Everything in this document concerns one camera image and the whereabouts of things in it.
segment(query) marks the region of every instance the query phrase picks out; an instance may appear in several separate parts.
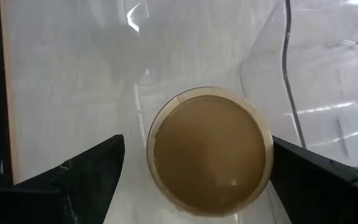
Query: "transparent acrylic panel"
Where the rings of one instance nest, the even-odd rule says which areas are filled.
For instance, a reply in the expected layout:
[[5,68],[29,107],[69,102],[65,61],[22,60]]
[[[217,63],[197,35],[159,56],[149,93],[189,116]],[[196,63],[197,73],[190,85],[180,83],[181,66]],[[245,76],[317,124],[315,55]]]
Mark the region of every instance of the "transparent acrylic panel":
[[244,96],[267,120],[272,134],[300,145],[282,70],[287,28],[285,1],[278,1],[240,69]]
[[[286,223],[271,184],[252,205],[225,218],[179,211],[158,191],[145,155],[151,122],[176,94],[207,85],[243,94],[243,59],[276,0],[2,5],[16,182],[123,134],[124,167],[105,223]],[[265,94],[247,92],[255,99]],[[267,115],[274,110],[260,109]]]
[[288,77],[307,149],[358,167],[358,0],[293,0]]

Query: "wooden edge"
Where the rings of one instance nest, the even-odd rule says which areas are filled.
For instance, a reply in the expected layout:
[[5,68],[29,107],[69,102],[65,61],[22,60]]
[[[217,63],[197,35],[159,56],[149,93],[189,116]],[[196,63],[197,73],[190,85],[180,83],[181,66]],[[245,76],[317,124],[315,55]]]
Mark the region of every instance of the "wooden edge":
[[13,184],[20,182],[19,178],[19,156],[16,144],[15,135],[15,119],[14,119],[14,107],[13,107],[13,95],[12,95],[12,83],[11,83],[11,61],[9,51],[9,30],[6,22],[6,1],[0,0],[0,12],[1,12],[1,29],[2,29],[2,47],[4,51],[5,62],[5,86],[6,86],[6,101],[7,101],[7,114],[9,122],[9,144],[11,147],[11,166],[12,166],[12,178]]

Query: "white surface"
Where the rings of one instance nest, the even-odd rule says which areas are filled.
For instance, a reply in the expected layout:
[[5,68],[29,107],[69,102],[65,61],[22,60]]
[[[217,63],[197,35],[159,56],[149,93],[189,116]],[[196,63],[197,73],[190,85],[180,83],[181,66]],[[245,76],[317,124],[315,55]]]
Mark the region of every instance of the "white surface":
[[[230,217],[178,211],[153,183],[144,147],[161,106],[205,85],[245,94],[274,135],[300,143],[280,72],[282,2],[270,18],[275,0],[4,3],[20,181],[121,133],[126,156],[105,223],[289,222],[271,184]],[[358,167],[358,51],[348,46],[358,0],[291,3],[288,77],[308,149]]]
[[5,1],[19,180],[121,133],[124,167],[105,223],[289,222],[271,185],[230,217],[178,211],[153,183],[144,147],[157,111],[179,92],[214,85],[242,94],[239,65],[274,4]]

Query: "brown liquid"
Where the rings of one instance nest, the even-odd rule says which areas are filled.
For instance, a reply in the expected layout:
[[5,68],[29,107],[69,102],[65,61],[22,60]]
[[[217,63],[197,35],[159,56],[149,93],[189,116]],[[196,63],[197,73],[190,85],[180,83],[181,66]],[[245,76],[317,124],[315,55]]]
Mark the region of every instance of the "brown liquid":
[[262,134],[251,115],[227,99],[200,96],[180,104],[155,138],[161,181],[198,211],[233,211],[261,179]]

